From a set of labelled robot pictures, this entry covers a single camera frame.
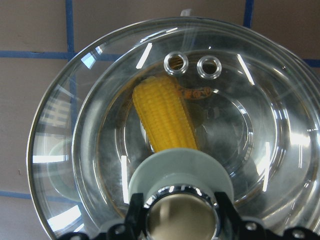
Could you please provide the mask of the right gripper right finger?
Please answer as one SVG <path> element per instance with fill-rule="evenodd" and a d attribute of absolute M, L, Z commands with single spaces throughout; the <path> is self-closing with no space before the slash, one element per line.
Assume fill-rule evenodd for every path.
<path fill-rule="evenodd" d="M 320 235 L 310 229 L 296 226 L 278 235 L 254 218 L 243 218 L 236 211 L 228 195 L 214 193 L 219 216 L 219 235 L 222 240 L 318 240 Z"/>

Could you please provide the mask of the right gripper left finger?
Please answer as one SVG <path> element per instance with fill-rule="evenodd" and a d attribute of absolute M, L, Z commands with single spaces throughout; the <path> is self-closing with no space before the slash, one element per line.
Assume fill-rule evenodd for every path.
<path fill-rule="evenodd" d="M 115 224 L 107 223 L 107 230 L 101 230 L 93 238 L 84 232 L 68 232 L 58 237 L 58 240 L 138 240 L 146 227 L 147 209 L 144 208 L 143 193 L 134 193 L 129 202 L 129 208 L 123 221 Z"/>

